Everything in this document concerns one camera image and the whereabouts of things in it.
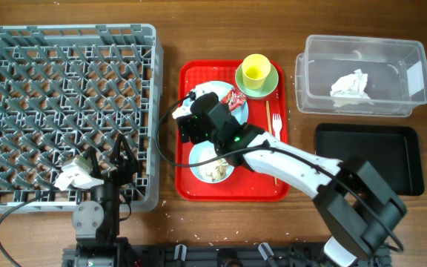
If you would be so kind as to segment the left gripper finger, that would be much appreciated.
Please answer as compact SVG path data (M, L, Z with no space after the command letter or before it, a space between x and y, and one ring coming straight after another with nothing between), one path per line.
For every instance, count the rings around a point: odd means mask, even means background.
M115 144L111 155L109 156L109 163L122 167L138 167L139 163L128 144L126 137L119 134L116 138Z
M101 170L96 157L96 149L89 147L83 154L83 157L90 163L90 174L100 174Z

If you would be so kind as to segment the red snack wrapper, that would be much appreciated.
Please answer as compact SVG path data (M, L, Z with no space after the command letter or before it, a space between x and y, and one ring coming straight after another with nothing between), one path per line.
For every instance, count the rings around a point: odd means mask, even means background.
M238 88L233 88L222 98L222 104L227 104L229 111L242 106L246 101L246 95Z

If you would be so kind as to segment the large light blue plate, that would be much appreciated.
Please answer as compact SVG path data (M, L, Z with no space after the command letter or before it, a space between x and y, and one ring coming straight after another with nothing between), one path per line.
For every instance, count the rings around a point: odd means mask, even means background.
M219 100L223 100L232 90L239 91L237 88L227 82L209 81L196 85L191 90L191 92L194 92L196 96L202 96L203 94L214 92L218 96ZM190 98L187 98L183 101L182 105L172 113L172 117L177 121L179 135L181 136L181 142L188 142L189 139L186 130L181 129L182 122L180 121L180 117L191 114L190 108L192 102L193 101ZM248 103L245 99L242 101L242 104L236 108L234 108L234 106L230 103L229 100L227 101L227 103L229 104L231 115L236 118L239 124L247 122L249 111Z

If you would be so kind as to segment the food scraps and rice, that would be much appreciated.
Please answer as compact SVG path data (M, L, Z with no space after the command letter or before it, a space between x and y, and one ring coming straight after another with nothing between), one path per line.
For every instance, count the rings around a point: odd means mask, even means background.
M217 155L213 147L203 148L200 152L198 162L205 162L215 157ZM206 182L219 182L229 175L233 167L225 159L221 158L198 166L198 170L202 180Z

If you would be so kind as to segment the small light blue bowl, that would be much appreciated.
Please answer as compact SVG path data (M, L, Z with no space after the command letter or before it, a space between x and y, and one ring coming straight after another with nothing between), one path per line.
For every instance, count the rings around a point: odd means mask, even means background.
M217 157L214 145L209 142L201 142L192 147L189 155L189 164L197 164ZM234 166L225 159L218 159L204 165L191 167L194 176L202 182L214 184L227 179L234 171Z

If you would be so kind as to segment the wooden chopstick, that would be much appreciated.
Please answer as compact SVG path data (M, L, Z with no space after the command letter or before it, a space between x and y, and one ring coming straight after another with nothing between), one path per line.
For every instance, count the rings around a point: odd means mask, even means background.
M270 134L273 134L272 131L272 124L271 124L271 112L270 112L270 105L269 101L265 101L265 108L266 108L266 115L267 115L267 123L268 123L268 132ZM277 178L274 177L274 184L277 185Z

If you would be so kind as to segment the white plastic fork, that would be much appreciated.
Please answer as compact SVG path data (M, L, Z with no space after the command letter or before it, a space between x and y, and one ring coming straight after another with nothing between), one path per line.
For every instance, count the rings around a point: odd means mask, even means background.
M274 130L274 136L276 139L281 140L282 120L278 113L274 113L272 116L272 128Z

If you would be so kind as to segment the yellow plastic cup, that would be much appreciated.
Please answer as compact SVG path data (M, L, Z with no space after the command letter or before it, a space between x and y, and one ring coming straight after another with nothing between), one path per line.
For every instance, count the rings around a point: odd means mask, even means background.
M264 84L271 72L271 63L262 54L251 54L242 62L243 84L252 90L256 90Z

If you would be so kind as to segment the white napkin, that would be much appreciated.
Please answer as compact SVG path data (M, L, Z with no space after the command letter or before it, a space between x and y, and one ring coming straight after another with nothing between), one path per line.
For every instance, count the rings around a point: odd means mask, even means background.
M368 74L360 69L355 70L347 76L340 77L332 86L330 95L332 97L370 99L365 92L368 83Z

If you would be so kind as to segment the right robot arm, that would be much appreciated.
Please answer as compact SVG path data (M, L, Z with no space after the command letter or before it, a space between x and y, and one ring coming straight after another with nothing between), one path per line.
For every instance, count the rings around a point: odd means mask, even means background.
M331 232L325 255L338 266L370 260L406 215L404 202L373 165L357 156L341 161L307 153L258 126L240 124L215 93L190 92L188 113L177 118L183 143L209 141L216 157L267 174L308 195Z

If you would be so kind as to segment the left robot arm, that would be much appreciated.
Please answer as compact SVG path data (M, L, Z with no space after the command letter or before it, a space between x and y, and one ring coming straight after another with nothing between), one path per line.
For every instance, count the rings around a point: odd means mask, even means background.
M101 172L94 148L88 148L81 159L75 161L74 178L79 188L90 191L90 199L79 203L73 212L72 224L76 230L76 248L64 251L62 266L140 266L141 260L126 237L119 236L120 191L132 181L139 170L125 136L119 135L113 146L109 162L115 168L108 174Z

